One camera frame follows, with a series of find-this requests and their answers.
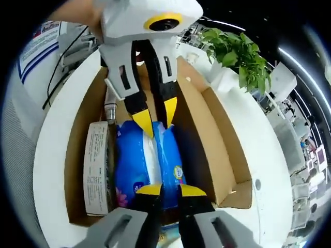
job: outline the yellow lens ring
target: yellow lens ring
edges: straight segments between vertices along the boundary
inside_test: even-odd
[[[183,21],[183,16],[181,14],[178,14],[178,13],[164,13],[164,14],[161,14],[161,15],[156,15],[154,17],[151,17],[149,18],[145,23],[144,23],[144,29],[147,29],[147,30],[151,30],[149,27],[155,23],[155,22],[158,22],[158,21],[161,21],[161,20],[166,20],[166,19],[173,19],[173,20],[177,20],[179,22],[179,24],[182,23]]]

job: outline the desk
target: desk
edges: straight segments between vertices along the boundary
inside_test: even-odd
[[[203,51],[186,44],[178,49],[180,55],[185,51],[200,53],[193,66],[202,75],[207,75],[211,64]],[[76,112],[99,69],[100,54],[96,51],[72,74],[57,95],[39,135],[34,162],[34,200],[40,227],[50,248],[72,247],[86,236],[87,228],[69,223],[64,195],[64,162]],[[281,247],[292,222],[292,191],[280,145],[250,94],[233,89],[230,95],[220,96],[220,99],[242,144],[253,183],[259,179],[262,185],[259,191],[254,185],[250,209],[222,210],[248,227],[256,243],[263,247]]]

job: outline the round hole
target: round hole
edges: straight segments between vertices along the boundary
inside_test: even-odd
[[[317,209],[317,204],[314,204],[314,205],[311,206],[310,211],[312,213],[315,213],[316,209]]]
[[[261,181],[259,179],[257,179],[255,181],[255,187],[256,187],[257,190],[260,190],[261,189]]]

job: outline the ceiling light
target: ceiling light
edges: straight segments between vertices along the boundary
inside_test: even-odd
[[[246,31],[246,29],[242,28],[242,27],[238,27],[236,25],[233,25],[233,24],[230,24],[230,23],[226,23],[226,22],[221,22],[221,21],[215,21],[215,20],[210,20],[210,19],[206,19],[206,21],[209,21],[209,22],[215,22],[215,23],[219,23],[219,24],[223,24],[223,25],[226,25],[226,26],[230,26],[230,27],[235,27],[235,28],[238,28],[242,31]]]
[[[286,51],[284,51],[282,48],[278,48],[278,50],[284,54],[285,56],[287,56],[292,62],[294,62],[300,69],[302,72],[304,72],[304,74],[310,79],[310,81],[313,83],[313,85],[315,86],[316,90],[319,92],[319,94],[321,95],[323,101],[326,104],[327,109],[329,110],[329,113],[331,115],[331,107],[330,104],[328,102],[328,100],[326,99],[325,95],[323,94],[321,88],[318,86],[317,82],[312,78],[312,76],[306,71],[306,69],[295,59],[293,58],[290,54],[288,54]]]

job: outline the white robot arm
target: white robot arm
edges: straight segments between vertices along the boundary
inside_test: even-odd
[[[165,128],[175,113],[176,36],[203,11],[196,0],[112,0],[106,2],[101,26],[101,57],[109,74],[105,80],[117,99],[124,100],[132,119],[154,136],[146,96],[136,67],[136,51],[146,63],[159,121]]]

